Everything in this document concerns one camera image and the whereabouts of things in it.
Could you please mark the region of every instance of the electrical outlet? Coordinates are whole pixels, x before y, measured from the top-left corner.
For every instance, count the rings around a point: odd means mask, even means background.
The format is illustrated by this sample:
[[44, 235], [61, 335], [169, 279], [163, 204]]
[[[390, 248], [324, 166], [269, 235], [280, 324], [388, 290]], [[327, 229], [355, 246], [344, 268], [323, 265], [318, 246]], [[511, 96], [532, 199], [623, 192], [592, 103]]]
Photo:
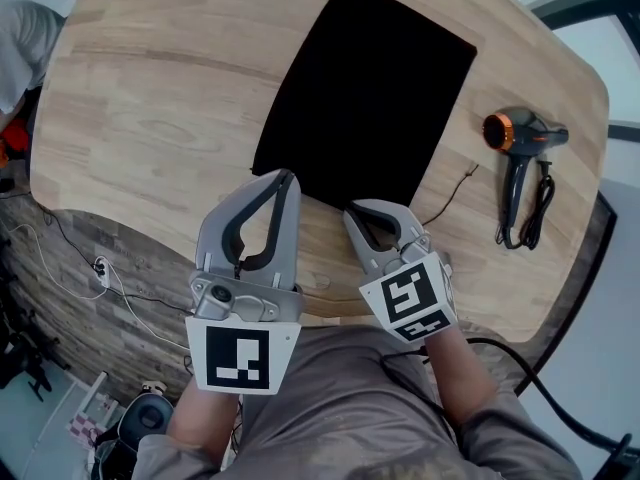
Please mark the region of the electrical outlet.
[[109, 265], [107, 264], [107, 262], [102, 258], [97, 259], [96, 266], [102, 266], [103, 268], [102, 274], [98, 274], [98, 272], [96, 272], [96, 277], [98, 278], [98, 281], [100, 281], [100, 284], [105, 288], [111, 288], [111, 279], [109, 278]]

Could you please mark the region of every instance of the white cable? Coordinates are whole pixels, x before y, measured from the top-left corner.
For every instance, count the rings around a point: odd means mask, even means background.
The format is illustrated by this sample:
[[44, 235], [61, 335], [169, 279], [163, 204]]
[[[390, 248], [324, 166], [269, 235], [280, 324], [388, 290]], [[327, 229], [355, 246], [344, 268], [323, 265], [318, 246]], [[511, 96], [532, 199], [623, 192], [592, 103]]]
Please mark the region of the white cable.
[[139, 317], [138, 315], [135, 314], [135, 312], [133, 311], [133, 309], [131, 308], [131, 304], [129, 304], [129, 299], [127, 298], [127, 295], [124, 291], [124, 284], [122, 284], [122, 279], [120, 279], [120, 276], [118, 275], [118, 273], [116, 272], [116, 269], [113, 268], [113, 265], [111, 264], [111, 262], [105, 258], [104, 256], [98, 256], [96, 258], [96, 263], [98, 262], [98, 260], [103, 260], [111, 269], [111, 271], [113, 272], [113, 274], [116, 276], [116, 279], [118, 280], [118, 282], [120, 283], [120, 288], [122, 291], [122, 298], [124, 299], [125, 304], [127, 305], [127, 308], [129, 308], [129, 311], [131, 311], [131, 314], [134, 316], [134, 318], [140, 322], [140, 325], [142, 325], [147, 331], [149, 331], [151, 334], [153, 334], [156, 338], [158, 338], [159, 340], [162, 341], [166, 341], [167, 343], [171, 343], [172, 345], [175, 345], [178, 348], [181, 348], [182, 350], [190, 350], [188, 347], [184, 347], [182, 345], [179, 345], [178, 343], [175, 343], [174, 341], [168, 340], [167, 338], [163, 338], [162, 336], [158, 336], [155, 332], [153, 332], [153, 330], [151, 329], [151, 327], [149, 327], [147, 324], [145, 324]]
[[9, 228], [7, 228], [7, 226], [5, 225], [3, 220], [0, 219], [0, 222], [2, 223], [2, 226], [4, 227], [4, 229], [7, 230], [7, 233], [9, 233], [9, 234], [14, 233], [15, 231], [18, 231], [20, 228], [27, 228], [27, 229], [30, 229], [33, 232], [33, 236], [36, 237], [36, 245], [38, 246], [38, 252], [40, 252], [40, 259], [42, 260], [42, 266], [47, 271], [47, 274], [49, 274], [49, 277], [53, 281], [53, 284], [55, 284], [58, 288], [64, 290], [69, 295], [72, 295], [76, 299], [80, 299], [80, 300], [96, 300], [96, 299], [99, 299], [100, 297], [102, 297], [105, 293], [107, 293], [107, 289], [105, 288], [102, 293], [100, 293], [99, 295], [96, 295], [95, 297], [83, 297], [82, 295], [78, 295], [77, 293], [72, 292], [68, 288], [65, 288], [60, 283], [58, 283], [58, 281], [56, 281], [53, 278], [53, 276], [51, 275], [51, 271], [49, 270], [49, 267], [47, 267], [47, 264], [44, 261], [44, 256], [42, 254], [42, 248], [40, 247], [40, 240], [38, 240], [38, 233], [36, 233], [36, 230], [33, 229], [33, 227], [31, 225], [29, 225], [29, 224], [20, 224], [19, 226], [16, 226], [13, 229], [9, 229]]

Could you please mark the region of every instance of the white shirt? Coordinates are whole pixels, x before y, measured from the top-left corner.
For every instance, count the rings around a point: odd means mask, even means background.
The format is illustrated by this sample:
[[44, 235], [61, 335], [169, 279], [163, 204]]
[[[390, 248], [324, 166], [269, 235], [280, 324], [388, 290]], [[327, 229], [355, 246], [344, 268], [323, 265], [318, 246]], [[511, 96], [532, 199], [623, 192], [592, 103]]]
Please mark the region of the white shirt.
[[0, 5], [0, 112], [11, 113], [26, 90], [42, 84], [63, 24], [35, 2]]

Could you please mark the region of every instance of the person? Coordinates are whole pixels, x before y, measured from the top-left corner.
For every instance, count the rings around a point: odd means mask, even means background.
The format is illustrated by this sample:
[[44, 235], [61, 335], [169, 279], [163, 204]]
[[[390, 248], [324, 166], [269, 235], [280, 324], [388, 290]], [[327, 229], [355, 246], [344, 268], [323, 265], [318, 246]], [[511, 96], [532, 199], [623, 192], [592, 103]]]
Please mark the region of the person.
[[63, 24], [62, 16], [35, 2], [0, 5], [0, 167], [30, 153], [28, 123]]
[[166, 435], [140, 442], [133, 479], [580, 478], [515, 394], [498, 387], [459, 328], [425, 345], [453, 435], [420, 359], [381, 363], [410, 350], [392, 335], [366, 326], [307, 328], [278, 394], [244, 397], [231, 466], [219, 472], [238, 396], [201, 391], [192, 380]]

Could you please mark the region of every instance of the black cloth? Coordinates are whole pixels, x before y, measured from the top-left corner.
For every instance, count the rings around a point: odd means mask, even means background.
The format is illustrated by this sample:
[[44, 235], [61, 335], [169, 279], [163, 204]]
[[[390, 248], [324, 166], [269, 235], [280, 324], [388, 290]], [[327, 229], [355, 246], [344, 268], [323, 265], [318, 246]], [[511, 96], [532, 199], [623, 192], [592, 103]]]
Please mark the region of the black cloth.
[[337, 208], [409, 205], [477, 50], [395, 0], [329, 0], [276, 96], [253, 173]]

